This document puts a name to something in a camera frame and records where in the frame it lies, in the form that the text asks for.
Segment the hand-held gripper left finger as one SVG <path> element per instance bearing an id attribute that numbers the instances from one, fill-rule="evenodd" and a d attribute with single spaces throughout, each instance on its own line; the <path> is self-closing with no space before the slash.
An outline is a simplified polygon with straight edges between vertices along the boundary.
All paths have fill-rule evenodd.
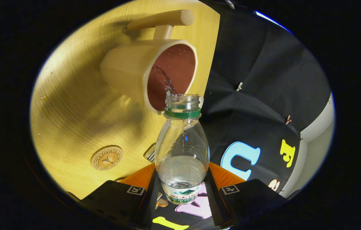
<path id="1" fill-rule="evenodd" d="M 119 229 L 151 229 L 160 181 L 154 164 L 120 182 L 108 180 L 80 200 L 101 224 Z"/>

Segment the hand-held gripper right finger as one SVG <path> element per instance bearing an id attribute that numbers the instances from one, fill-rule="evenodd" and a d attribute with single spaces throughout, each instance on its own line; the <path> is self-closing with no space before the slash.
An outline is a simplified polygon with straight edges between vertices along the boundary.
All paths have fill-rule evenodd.
<path id="1" fill-rule="evenodd" d="M 242 228 L 274 211 L 286 199 L 258 179 L 245 181 L 209 163 L 205 186 L 215 226 Z"/>

